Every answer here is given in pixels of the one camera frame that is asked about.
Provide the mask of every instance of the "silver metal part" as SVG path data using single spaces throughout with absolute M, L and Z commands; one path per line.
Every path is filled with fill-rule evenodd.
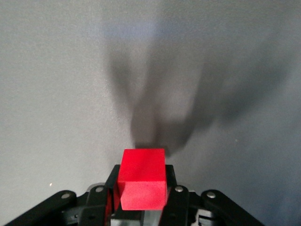
M 177 186 L 177 187 L 175 187 L 175 190 L 176 190 L 177 192 L 182 192 L 182 191 L 183 191 L 183 188 L 182 188 L 181 186 Z
M 93 184 L 93 185 L 90 185 L 88 187 L 88 189 L 86 190 L 86 192 L 90 192 L 92 188 L 96 187 L 96 186 L 103 186 L 105 183 L 97 183 L 97 184 Z
M 207 193 L 207 196 L 210 198 L 210 199 L 214 199 L 216 197 L 216 195 L 213 193 L 213 192 L 208 192 Z
M 96 192 L 102 192 L 103 191 L 103 186 L 99 186 L 95 189 Z
M 70 197 L 70 194 L 69 193 L 65 193 L 61 196 L 62 199 L 67 199 Z
M 191 226 L 206 226 L 211 225 L 210 221 L 216 217 L 214 213 L 205 209 L 198 209 L 196 213 L 196 221 Z

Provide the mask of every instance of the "robotic arm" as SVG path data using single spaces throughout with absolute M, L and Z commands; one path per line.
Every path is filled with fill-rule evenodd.
M 178 185 L 173 166 L 165 167 L 168 197 L 159 226 L 263 226 L 220 191 L 197 195 Z M 90 186 L 82 196 L 67 190 L 57 192 L 5 226 L 109 226 L 114 221 L 143 226 L 143 210 L 121 208 L 119 170 L 120 165 L 115 165 L 105 184 Z

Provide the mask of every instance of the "white backdrop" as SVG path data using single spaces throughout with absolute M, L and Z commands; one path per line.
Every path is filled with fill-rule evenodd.
M 301 224 L 300 1 L 2 1 L 0 225 L 167 146 L 198 193 Z

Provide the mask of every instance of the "red foam block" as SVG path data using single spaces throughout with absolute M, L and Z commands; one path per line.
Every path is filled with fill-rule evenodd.
M 166 204 L 164 149 L 126 149 L 118 175 L 123 210 L 162 210 Z

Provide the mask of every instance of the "screw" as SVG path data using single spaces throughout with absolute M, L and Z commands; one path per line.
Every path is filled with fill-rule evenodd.
M 96 192 L 102 192 L 103 191 L 103 186 L 99 186 L 95 189 Z
M 70 197 L 70 194 L 69 193 L 65 193 L 61 196 L 62 199 L 67 199 Z
M 175 187 L 175 190 L 177 192 L 182 192 L 184 189 L 181 186 L 177 186 L 177 187 Z
M 210 199 L 214 199 L 216 197 L 216 195 L 213 193 L 213 192 L 208 192 L 207 193 L 207 196 L 210 198 Z

